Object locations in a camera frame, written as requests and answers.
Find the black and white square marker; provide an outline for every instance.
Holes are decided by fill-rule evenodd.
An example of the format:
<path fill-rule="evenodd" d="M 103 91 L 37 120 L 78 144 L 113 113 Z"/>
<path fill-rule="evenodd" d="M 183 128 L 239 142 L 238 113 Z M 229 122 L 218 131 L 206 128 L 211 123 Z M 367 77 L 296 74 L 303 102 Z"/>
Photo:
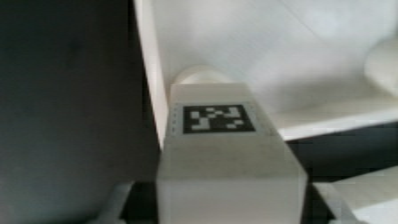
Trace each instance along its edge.
<path fill-rule="evenodd" d="M 254 131 L 243 105 L 183 107 L 183 134 Z"/>

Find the white curved surface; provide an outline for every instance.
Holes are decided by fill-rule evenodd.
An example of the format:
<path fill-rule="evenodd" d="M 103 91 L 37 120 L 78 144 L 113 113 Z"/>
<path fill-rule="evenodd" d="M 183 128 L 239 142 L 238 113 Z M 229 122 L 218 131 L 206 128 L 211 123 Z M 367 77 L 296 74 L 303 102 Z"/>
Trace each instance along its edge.
<path fill-rule="evenodd" d="M 135 3 L 158 130 L 172 80 L 199 64 L 248 84 L 286 140 L 398 120 L 398 101 L 364 76 L 367 51 L 394 36 L 398 0 Z"/>
<path fill-rule="evenodd" d="M 229 76 L 225 76 L 215 68 L 199 65 L 188 68 L 174 79 L 174 84 L 215 84 L 234 83 Z"/>
<path fill-rule="evenodd" d="M 366 76 L 380 89 L 398 97 L 398 39 L 383 41 L 371 50 Z"/>

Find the dark gray wall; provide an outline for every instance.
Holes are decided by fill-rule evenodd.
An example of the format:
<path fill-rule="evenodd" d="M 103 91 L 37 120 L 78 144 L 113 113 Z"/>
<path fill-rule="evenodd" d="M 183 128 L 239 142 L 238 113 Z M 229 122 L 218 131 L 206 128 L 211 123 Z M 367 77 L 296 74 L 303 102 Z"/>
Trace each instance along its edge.
<path fill-rule="evenodd" d="M 78 223 L 152 177 L 126 0 L 0 1 L 0 223 Z"/>

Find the white block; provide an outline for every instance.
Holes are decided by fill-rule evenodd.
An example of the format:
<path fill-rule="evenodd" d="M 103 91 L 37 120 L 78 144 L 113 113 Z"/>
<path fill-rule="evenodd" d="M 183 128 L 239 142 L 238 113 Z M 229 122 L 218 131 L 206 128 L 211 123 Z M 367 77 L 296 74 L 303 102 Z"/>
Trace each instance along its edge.
<path fill-rule="evenodd" d="M 398 221 L 398 167 L 334 182 L 357 218 L 367 224 Z"/>
<path fill-rule="evenodd" d="M 307 176 L 245 85 L 174 85 L 170 102 L 160 223 L 298 224 Z M 239 104 L 255 131 L 183 132 L 186 105 Z"/>

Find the white surface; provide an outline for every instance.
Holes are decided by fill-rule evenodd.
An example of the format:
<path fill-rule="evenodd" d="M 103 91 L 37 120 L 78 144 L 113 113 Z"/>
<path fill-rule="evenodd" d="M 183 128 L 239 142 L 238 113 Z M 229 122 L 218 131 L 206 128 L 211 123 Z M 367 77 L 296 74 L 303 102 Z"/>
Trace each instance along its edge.
<path fill-rule="evenodd" d="M 348 125 L 339 107 L 332 114 L 314 109 L 341 101 L 355 108 L 357 99 L 366 104 L 378 95 L 364 77 L 364 60 L 371 47 L 394 36 L 396 0 L 135 2 L 160 135 L 170 83 L 199 64 L 248 84 L 275 122 L 296 123 L 287 128 L 277 125 L 286 140 L 366 126 L 367 120 L 376 124 L 398 120 L 398 114 L 392 116 L 383 108 L 375 117 L 364 107 Z M 305 110 L 316 112 L 321 121 L 295 120 Z"/>
<path fill-rule="evenodd" d="M 209 66 L 193 66 L 174 79 L 174 84 L 232 83 L 227 77 Z"/>
<path fill-rule="evenodd" d="M 398 167 L 334 182 L 357 218 L 367 224 L 396 224 Z"/>
<path fill-rule="evenodd" d="M 332 224 L 337 224 L 337 223 L 359 224 L 357 217 L 351 213 L 351 209 L 346 205 L 344 199 L 341 197 L 339 192 L 335 191 L 332 184 L 330 183 L 314 183 L 314 187 L 318 189 L 323 201 L 327 203 L 334 217 L 337 219 L 332 221 Z"/>
<path fill-rule="evenodd" d="M 382 42 L 371 50 L 364 71 L 380 89 L 398 97 L 398 39 Z"/>
<path fill-rule="evenodd" d="M 298 224 L 307 176 L 243 84 L 172 86 L 161 224 Z M 255 132 L 181 134 L 181 105 L 245 102 Z"/>

